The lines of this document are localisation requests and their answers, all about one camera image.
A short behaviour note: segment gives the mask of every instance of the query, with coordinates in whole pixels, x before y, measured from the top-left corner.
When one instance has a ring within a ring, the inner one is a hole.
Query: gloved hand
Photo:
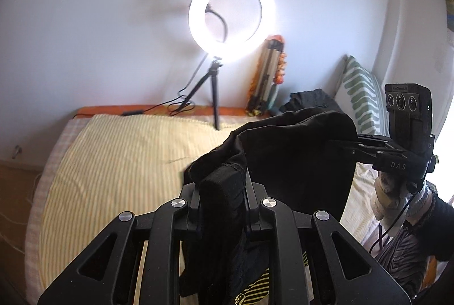
[[[375,218],[381,221],[385,230],[391,227],[410,198],[411,194],[407,191],[405,179],[402,176],[378,172],[378,177],[375,179],[375,193],[371,198],[371,208]],[[431,201],[432,192],[424,182],[422,190],[413,198],[388,235],[394,237],[405,219],[415,224],[427,211]]]

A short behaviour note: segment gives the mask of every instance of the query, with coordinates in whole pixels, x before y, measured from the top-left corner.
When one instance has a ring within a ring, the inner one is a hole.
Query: camera lens
[[[410,108],[411,111],[415,111],[418,106],[418,103],[416,102],[416,99],[414,96],[410,96],[408,99],[408,107]]]
[[[388,95],[388,105],[393,106],[394,105],[394,96],[391,94]]]
[[[405,109],[405,97],[403,97],[403,94],[397,94],[396,103],[399,110]]]

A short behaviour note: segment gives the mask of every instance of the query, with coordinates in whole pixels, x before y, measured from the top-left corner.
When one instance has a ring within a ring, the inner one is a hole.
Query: triangular cutout
[[[331,238],[336,247],[337,256],[346,279],[355,279],[370,273],[371,267],[369,264],[348,244],[339,232],[333,232]]]
[[[101,281],[107,269],[117,234],[110,234],[95,253],[80,267],[79,274]]]

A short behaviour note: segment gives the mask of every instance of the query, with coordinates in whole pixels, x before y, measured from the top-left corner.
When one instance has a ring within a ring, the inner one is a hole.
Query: dark gray garment
[[[290,101],[279,108],[282,113],[286,111],[298,111],[304,108],[323,108],[325,111],[339,111],[343,113],[339,105],[322,89],[304,91],[290,94]]]

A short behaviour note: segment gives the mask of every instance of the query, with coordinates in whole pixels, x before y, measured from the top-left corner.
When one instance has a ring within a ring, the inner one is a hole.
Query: cushion
[[[389,136],[388,112],[381,84],[353,56],[346,59],[335,101],[353,119],[358,133]]]

